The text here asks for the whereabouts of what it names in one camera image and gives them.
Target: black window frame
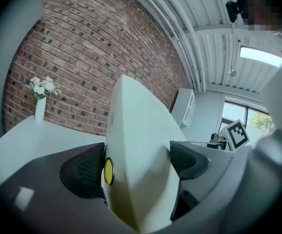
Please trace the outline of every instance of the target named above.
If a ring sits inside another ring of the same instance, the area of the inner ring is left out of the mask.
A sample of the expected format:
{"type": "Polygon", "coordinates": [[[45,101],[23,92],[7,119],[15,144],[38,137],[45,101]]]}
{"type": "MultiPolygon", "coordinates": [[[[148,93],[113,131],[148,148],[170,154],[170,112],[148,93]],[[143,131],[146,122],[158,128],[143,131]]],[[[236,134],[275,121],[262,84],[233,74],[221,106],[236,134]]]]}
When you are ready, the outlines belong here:
{"type": "MultiPolygon", "coordinates": [[[[244,115],[244,127],[245,127],[245,129],[246,129],[246,127],[247,127],[248,110],[253,110],[253,111],[256,111],[256,112],[258,112],[258,113],[261,113],[261,114],[270,116],[268,113],[263,112],[263,111],[261,111],[261,110],[258,110],[258,109],[256,109],[256,108],[252,108],[252,107],[245,106],[245,105],[242,105],[242,104],[238,104],[238,103],[235,103],[235,102],[231,102],[231,101],[228,101],[228,100],[225,100],[225,101],[224,101],[224,104],[225,104],[225,103],[229,103],[229,104],[232,104],[232,105],[236,105],[236,106],[245,108],[245,115],[244,115]]],[[[224,118],[224,117],[222,116],[221,123],[220,123],[220,126],[219,126],[219,130],[220,130],[220,128],[221,128],[221,124],[222,124],[222,123],[225,123],[225,124],[228,124],[228,125],[229,125],[229,124],[231,124],[232,122],[234,122],[234,120],[230,120],[230,119],[224,118]]]]}

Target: textured black grip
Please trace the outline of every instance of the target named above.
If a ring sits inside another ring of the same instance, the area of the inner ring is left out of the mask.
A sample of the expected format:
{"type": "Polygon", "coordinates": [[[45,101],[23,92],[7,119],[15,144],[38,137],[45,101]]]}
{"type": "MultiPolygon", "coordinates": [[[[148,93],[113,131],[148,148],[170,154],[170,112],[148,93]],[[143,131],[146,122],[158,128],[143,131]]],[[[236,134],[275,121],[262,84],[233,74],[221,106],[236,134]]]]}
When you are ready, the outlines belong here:
{"type": "Polygon", "coordinates": [[[61,181],[67,189],[79,197],[105,199],[101,187],[104,162],[104,143],[98,143],[63,163],[60,169],[61,181]]]}
{"type": "Polygon", "coordinates": [[[209,160],[204,155],[181,145],[180,141],[170,142],[170,162],[180,180],[197,178],[209,166],[209,160]]]}

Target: white vase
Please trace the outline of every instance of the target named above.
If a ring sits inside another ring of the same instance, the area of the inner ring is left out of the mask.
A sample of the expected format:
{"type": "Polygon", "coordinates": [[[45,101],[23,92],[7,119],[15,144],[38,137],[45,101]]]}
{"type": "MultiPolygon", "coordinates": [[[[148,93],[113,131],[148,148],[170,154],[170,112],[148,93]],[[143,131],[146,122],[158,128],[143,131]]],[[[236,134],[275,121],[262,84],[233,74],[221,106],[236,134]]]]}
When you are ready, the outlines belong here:
{"type": "Polygon", "coordinates": [[[42,123],[43,121],[46,100],[47,100],[47,96],[37,101],[36,111],[35,111],[35,121],[37,123],[42,123]]]}

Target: yellow circle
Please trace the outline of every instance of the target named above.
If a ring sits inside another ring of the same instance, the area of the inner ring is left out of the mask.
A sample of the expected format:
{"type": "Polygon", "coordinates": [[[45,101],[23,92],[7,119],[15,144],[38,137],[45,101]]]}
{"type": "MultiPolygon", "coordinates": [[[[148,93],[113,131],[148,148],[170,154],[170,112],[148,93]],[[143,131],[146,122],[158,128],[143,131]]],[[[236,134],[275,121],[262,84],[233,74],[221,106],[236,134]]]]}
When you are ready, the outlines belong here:
{"type": "Polygon", "coordinates": [[[104,180],[107,185],[111,185],[114,179],[114,167],[110,158],[107,158],[104,165],[104,180]]]}

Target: white ceiling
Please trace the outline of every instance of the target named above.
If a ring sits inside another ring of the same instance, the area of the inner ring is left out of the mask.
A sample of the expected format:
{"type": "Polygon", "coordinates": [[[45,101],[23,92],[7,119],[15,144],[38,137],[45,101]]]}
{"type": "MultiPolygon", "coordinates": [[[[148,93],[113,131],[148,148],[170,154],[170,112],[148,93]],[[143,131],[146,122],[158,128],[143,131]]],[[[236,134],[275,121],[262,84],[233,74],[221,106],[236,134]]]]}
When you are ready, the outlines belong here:
{"type": "Polygon", "coordinates": [[[282,36],[249,31],[240,16],[232,29],[225,8],[228,0],[138,1],[171,39],[197,91],[229,87],[235,94],[258,98],[276,73],[275,66],[240,58],[240,48],[249,46],[282,57],[282,36]],[[237,71],[235,77],[227,74],[230,67],[237,71]]]}

